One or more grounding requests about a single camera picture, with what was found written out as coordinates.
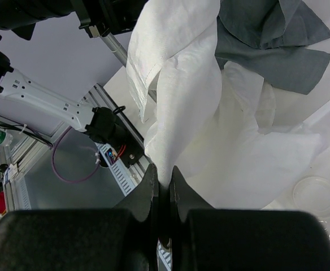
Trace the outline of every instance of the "white cloth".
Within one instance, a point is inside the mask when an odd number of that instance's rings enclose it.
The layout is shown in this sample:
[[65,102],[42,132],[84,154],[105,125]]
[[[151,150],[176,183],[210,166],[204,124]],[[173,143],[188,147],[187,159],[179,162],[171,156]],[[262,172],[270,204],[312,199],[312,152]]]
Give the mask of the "white cloth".
[[170,183],[179,155],[211,117],[222,80],[214,52],[217,0],[149,0],[131,35],[127,74],[144,119],[147,92],[157,82],[157,122],[145,137],[145,153]]
[[228,62],[222,75],[222,99],[210,125],[215,147],[205,169],[186,180],[216,208],[263,208],[298,181],[323,140],[295,129],[260,134],[255,115],[261,112],[267,124],[274,118],[272,87],[236,63]]

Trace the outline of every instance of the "black cable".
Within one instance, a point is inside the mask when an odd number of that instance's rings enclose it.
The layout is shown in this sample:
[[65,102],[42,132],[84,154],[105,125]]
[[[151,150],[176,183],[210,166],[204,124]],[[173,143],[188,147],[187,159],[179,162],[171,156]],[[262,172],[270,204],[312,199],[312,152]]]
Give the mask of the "black cable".
[[116,107],[112,113],[114,113],[115,115],[117,115],[118,113],[121,113],[123,112],[124,110],[126,109],[126,106],[119,106],[119,107]]
[[[14,130],[14,131],[22,131],[23,130],[23,126],[22,125],[10,125],[10,124],[0,124],[0,128],[2,129],[6,129],[6,130]],[[29,136],[49,147],[53,147],[53,144],[51,142],[49,142],[48,140],[44,139],[42,136],[40,136],[38,133],[36,133],[34,130],[32,130],[31,128],[27,127],[32,133],[28,132],[28,131],[23,131],[23,133],[26,136]]]

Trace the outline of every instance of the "metal rod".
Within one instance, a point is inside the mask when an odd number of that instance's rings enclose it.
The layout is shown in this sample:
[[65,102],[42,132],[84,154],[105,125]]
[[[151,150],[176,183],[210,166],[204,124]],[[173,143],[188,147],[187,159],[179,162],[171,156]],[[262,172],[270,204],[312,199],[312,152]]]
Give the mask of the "metal rod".
[[[127,51],[121,45],[121,43],[115,38],[115,36],[110,33],[106,37],[101,37],[101,39],[107,45],[107,47],[110,48],[111,52],[117,57],[117,59],[121,62],[121,64],[126,67]],[[156,91],[149,90],[149,96],[156,103],[157,101]]]

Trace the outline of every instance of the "gray cloth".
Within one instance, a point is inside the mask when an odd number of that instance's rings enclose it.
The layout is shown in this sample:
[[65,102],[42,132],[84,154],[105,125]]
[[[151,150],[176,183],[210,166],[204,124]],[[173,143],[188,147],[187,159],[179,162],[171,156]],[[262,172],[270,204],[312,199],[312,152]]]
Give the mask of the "gray cloth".
[[215,56],[263,76],[274,87],[308,94],[322,78],[330,54],[304,47],[330,38],[330,30],[301,0],[223,0]]

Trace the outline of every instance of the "white wall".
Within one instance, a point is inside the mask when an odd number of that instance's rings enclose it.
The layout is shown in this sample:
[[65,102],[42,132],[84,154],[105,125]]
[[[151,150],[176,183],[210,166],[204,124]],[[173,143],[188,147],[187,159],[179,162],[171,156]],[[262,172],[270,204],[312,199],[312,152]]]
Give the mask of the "white wall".
[[[121,67],[99,38],[90,39],[79,30],[76,14],[53,18],[36,25],[30,41],[12,31],[3,36],[0,51],[12,67],[39,84],[73,100],[81,99],[95,83],[105,84]],[[127,49],[130,33],[116,36]],[[28,106],[0,99],[0,115],[51,134],[59,120]]]

